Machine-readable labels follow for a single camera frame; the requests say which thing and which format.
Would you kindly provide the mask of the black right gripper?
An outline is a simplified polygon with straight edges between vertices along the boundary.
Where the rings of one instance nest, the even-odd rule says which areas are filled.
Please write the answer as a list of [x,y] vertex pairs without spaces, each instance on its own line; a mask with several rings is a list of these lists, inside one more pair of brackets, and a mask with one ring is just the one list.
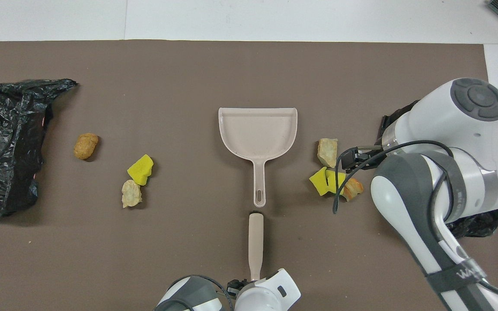
[[343,169],[352,171],[357,166],[361,169],[373,169],[386,158],[386,152],[382,146],[359,146],[352,147],[341,153]]

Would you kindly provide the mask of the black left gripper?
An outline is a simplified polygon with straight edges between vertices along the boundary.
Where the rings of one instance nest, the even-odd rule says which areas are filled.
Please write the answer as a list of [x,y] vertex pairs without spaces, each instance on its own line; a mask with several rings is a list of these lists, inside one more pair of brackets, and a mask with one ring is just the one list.
[[233,279],[227,283],[227,293],[229,293],[229,295],[239,295],[242,289],[251,283],[253,283],[253,281],[248,281],[247,279]]

